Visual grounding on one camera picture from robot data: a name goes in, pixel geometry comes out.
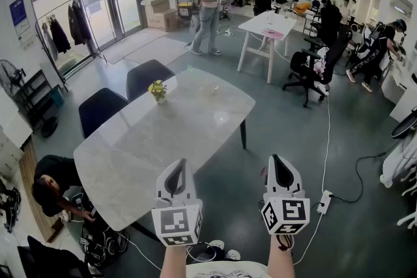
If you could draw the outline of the blue wall poster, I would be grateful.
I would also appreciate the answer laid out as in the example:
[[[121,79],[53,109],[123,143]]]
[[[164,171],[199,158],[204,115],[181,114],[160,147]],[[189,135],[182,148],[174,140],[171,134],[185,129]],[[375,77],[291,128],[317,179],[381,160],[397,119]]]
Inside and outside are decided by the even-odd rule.
[[[21,38],[24,32],[30,28],[24,0],[15,0],[9,5],[9,9],[16,35]]]

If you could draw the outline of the small cardboard box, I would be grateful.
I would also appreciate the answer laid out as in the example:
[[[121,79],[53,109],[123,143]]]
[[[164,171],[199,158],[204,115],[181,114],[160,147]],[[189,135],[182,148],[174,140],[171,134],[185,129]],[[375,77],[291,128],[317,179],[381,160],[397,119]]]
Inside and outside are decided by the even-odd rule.
[[[177,10],[171,9],[164,12],[164,30],[166,32],[176,31],[179,28],[179,23]]]

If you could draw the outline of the beige door mat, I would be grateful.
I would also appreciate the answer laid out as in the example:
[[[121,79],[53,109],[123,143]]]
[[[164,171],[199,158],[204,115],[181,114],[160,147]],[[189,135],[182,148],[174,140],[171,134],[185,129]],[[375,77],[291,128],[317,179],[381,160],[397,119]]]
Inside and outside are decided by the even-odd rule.
[[[184,42],[160,37],[127,55],[126,59],[137,64],[143,64],[154,59],[167,66],[187,51]]]

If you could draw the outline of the white desk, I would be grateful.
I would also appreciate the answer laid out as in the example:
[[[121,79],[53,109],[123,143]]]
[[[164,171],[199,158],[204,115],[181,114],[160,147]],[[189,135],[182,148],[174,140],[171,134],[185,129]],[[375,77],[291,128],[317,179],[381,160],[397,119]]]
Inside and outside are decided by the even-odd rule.
[[[296,20],[282,14],[274,13],[273,24],[268,24],[268,13],[273,11],[266,11],[253,18],[240,24],[238,28],[245,32],[244,43],[240,54],[240,60],[238,63],[237,71],[242,70],[242,65],[246,57],[247,52],[254,55],[262,56],[268,59],[268,73],[266,82],[271,84],[272,71],[274,65],[275,54],[280,55],[275,48],[276,42],[283,42],[285,46],[284,55],[287,54],[288,47],[288,35],[293,30],[296,24]],[[274,40],[262,34],[263,29],[273,29],[284,34],[281,40]],[[259,49],[251,48],[248,46],[250,37],[253,35],[261,35],[263,37],[261,47]]]

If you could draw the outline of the black hanging coat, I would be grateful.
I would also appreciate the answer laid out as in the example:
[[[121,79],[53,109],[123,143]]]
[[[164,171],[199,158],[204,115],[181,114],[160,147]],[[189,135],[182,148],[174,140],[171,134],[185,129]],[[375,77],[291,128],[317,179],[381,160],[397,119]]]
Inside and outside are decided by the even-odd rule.
[[[87,21],[76,0],[73,0],[68,6],[68,23],[71,37],[76,46],[80,44],[85,45],[91,39],[91,32]]]

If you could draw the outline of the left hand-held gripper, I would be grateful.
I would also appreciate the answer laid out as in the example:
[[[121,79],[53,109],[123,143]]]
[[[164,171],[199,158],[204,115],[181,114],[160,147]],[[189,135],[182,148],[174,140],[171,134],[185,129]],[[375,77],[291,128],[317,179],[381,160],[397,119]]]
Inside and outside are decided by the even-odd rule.
[[[185,158],[172,163],[158,177],[156,194],[159,198],[155,199],[151,213],[158,239],[165,246],[197,244],[203,222],[203,202],[195,199],[194,175]]]

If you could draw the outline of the large open cardboard box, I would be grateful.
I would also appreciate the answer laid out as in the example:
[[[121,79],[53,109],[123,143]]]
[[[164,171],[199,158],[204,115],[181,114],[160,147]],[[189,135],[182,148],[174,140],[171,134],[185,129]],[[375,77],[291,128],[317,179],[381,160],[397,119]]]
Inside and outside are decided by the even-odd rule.
[[[168,0],[142,0],[149,28],[165,29],[164,13],[170,10]]]

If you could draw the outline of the black shelf cart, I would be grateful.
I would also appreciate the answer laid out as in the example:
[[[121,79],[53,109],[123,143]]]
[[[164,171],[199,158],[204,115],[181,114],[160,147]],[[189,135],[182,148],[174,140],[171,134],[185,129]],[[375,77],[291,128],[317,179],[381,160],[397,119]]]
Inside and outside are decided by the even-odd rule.
[[[51,94],[60,89],[58,83],[51,83],[42,70],[31,77],[24,77],[14,89],[12,98],[28,118],[43,114],[53,103]]]

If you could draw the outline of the person's left forearm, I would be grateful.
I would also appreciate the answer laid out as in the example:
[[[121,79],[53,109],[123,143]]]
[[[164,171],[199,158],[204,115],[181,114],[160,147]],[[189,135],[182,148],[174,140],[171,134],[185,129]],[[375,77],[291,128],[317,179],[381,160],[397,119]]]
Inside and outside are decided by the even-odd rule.
[[[169,246],[165,249],[160,278],[186,278],[187,246]]]

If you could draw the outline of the grey door mat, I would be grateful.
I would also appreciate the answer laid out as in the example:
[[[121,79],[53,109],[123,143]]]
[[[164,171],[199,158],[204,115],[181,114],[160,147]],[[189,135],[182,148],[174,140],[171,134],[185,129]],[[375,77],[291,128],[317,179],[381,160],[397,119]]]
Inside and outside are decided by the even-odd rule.
[[[167,32],[161,29],[146,28],[112,45],[108,49],[104,50],[102,55],[106,58],[107,62],[116,64],[129,54],[157,40],[158,38],[165,36],[166,34]]]

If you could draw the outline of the pink and white cloth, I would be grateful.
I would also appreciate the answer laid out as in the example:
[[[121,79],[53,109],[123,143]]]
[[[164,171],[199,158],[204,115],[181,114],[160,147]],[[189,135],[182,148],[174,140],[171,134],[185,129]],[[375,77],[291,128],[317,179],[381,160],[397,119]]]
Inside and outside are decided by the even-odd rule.
[[[320,76],[321,79],[324,79],[324,72],[326,70],[325,58],[329,50],[330,48],[323,46],[321,49],[317,51],[319,58],[314,60],[313,69],[315,73]]]

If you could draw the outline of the person's printed white shirt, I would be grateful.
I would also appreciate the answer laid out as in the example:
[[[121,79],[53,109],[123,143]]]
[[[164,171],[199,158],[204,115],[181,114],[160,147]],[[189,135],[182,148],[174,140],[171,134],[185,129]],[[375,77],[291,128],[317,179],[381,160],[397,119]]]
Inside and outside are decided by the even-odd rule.
[[[216,261],[186,266],[186,278],[270,278],[267,267],[252,261]]]

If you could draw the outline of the black bin with yellow lid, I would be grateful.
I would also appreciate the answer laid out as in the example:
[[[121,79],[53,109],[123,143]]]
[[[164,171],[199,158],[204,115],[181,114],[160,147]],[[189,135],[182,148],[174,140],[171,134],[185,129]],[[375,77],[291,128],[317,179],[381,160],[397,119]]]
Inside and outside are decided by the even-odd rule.
[[[182,20],[190,20],[192,17],[192,3],[182,2],[177,5],[179,18]]]

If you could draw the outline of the white power strip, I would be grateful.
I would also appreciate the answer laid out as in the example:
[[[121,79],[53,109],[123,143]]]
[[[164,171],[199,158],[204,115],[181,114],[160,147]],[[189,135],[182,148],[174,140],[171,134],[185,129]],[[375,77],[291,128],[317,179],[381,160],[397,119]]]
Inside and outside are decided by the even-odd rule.
[[[333,193],[328,191],[328,190],[324,190],[323,195],[321,197],[320,203],[317,206],[317,212],[325,215],[328,211],[328,207],[330,206],[330,201],[333,197]]]

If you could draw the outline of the black hanging jacket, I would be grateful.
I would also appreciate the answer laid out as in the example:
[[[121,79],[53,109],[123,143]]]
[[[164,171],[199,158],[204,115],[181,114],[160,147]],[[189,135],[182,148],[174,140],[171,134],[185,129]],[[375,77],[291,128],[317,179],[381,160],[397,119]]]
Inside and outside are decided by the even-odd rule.
[[[55,18],[50,18],[51,37],[57,48],[58,53],[66,53],[71,49],[63,28]]]

